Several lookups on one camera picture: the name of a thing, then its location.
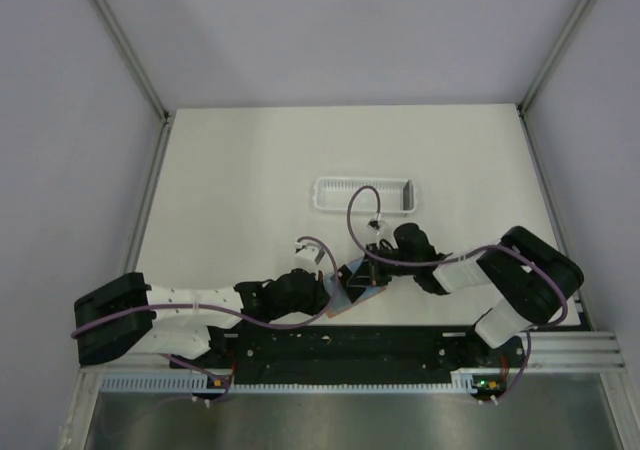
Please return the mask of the brown leather card holder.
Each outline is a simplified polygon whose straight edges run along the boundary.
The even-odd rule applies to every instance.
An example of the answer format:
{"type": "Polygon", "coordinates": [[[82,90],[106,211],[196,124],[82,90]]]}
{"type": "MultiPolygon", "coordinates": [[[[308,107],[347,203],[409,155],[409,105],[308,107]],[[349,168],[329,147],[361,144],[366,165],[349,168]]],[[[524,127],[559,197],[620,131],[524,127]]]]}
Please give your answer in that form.
{"type": "Polygon", "coordinates": [[[357,305],[363,304],[386,290],[385,287],[365,286],[348,287],[347,281],[359,269],[363,259],[359,258],[339,268],[339,281],[337,285],[332,273],[323,277],[324,288],[329,296],[336,294],[326,315],[329,319],[352,310],[357,305]]]}

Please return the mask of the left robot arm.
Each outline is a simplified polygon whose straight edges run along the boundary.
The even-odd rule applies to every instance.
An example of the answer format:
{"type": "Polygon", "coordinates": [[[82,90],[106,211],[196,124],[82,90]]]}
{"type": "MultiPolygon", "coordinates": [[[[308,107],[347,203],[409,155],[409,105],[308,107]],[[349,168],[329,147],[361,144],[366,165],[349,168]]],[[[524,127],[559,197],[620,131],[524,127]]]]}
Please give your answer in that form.
{"type": "Polygon", "coordinates": [[[246,281],[218,289],[152,285],[139,272],[126,273],[74,303],[82,366],[110,363],[130,354],[169,354],[216,366],[226,357],[225,332],[241,322],[263,328],[291,314],[317,320],[331,302],[322,276],[294,269],[277,279],[246,281]]]}

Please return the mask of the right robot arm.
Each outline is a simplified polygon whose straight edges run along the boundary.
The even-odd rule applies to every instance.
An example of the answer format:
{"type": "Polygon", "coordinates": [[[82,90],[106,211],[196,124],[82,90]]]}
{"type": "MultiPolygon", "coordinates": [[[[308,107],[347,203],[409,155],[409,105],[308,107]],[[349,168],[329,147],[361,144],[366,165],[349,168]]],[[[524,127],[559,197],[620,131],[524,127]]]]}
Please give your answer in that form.
{"type": "Polygon", "coordinates": [[[339,270],[348,298],[356,301],[366,289],[385,287],[401,276],[436,296],[495,288],[501,298],[474,324],[466,342],[469,358],[481,366],[498,359],[503,344],[516,334],[553,321],[585,280],[577,264],[522,226],[469,257],[437,252],[415,223],[397,227],[393,238],[394,243],[368,244],[357,266],[339,270]]]}

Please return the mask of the white plastic basket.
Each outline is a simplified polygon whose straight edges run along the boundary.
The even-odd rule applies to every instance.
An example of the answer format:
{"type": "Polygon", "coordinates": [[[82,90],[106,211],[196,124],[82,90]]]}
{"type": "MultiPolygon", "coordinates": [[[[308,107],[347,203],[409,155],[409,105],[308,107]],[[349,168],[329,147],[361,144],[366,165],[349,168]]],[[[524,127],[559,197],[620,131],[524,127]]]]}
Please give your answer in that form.
{"type": "Polygon", "coordinates": [[[402,209],[402,189],[407,180],[399,178],[359,178],[324,176],[313,185],[312,202],[316,210],[331,213],[345,213],[353,195],[362,187],[352,205],[353,213],[375,213],[380,211],[389,216],[407,216],[417,209],[415,190],[415,211],[405,213],[402,209]]]}

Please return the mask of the left aluminium frame post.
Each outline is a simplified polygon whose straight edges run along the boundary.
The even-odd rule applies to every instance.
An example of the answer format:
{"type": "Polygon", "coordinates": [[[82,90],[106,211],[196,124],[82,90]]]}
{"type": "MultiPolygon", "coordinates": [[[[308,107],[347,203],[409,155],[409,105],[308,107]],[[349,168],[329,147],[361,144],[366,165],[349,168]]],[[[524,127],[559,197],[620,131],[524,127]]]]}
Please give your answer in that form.
{"type": "Polygon", "coordinates": [[[166,123],[170,112],[161,101],[151,79],[138,57],[130,39],[122,28],[118,18],[107,0],[89,0],[94,8],[107,36],[114,45],[133,82],[150,105],[158,120],[166,123]]]}

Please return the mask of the aluminium frame post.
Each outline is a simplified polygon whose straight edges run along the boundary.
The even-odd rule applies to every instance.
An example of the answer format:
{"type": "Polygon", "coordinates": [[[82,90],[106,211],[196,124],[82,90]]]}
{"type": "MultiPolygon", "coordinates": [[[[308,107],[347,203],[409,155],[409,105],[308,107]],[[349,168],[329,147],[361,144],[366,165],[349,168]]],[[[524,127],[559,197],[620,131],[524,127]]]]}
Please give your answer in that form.
{"type": "Polygon", "coordinates": [[[570,45],[586,22],[592,8],[598,0],[577,0],[561,31],[547,52],[542,64],[536,71],[531,83],[517,105],[519,115],[524,118],[548,84],[557,66],[560,64],[570,45]]]}
{"type": "Polygon", "coordinates": [[[94,8],[107,36],[114,45],[133,82],[150,105],[158,120],[166,123],[170,112],[161,101],[151,79],[138,57],[130,39],[122,28],[118,18],[107,0],[89,0],[94,8]]]}

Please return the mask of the right aluminium frame post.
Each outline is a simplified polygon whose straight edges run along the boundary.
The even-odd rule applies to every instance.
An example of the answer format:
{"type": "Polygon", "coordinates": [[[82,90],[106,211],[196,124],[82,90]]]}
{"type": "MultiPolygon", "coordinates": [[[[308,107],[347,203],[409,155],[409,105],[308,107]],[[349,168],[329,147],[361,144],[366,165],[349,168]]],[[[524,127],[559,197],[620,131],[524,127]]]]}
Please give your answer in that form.
{"type": "Polygon", "coordinates": [[[547,52],[542,64],[536,71],[531,83],[517,105],[519,115],[524,118],[548,84],[557,66],[560,64],[570,45],[586,22],[592,8],[598,0],[577,0],[561,31],[547,52]]]}

